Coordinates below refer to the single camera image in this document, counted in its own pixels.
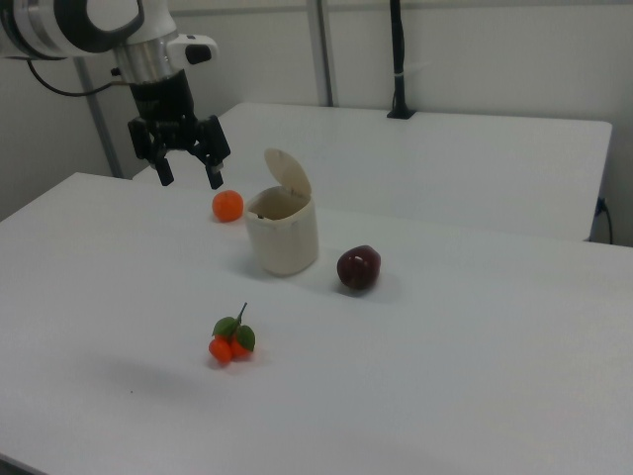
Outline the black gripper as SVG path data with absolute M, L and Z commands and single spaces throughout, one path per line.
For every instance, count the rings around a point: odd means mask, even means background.
M 184 71 L 157 82 L 131 84 L 138 116 L 128 122 L 136 157 L 156 171 L 162 186 L 174 181 L 168 150 L 187 150 L 204 165 L 213 190 L 224 184 L 222 168 L 231 150 L 217 116 L 198 121 Z

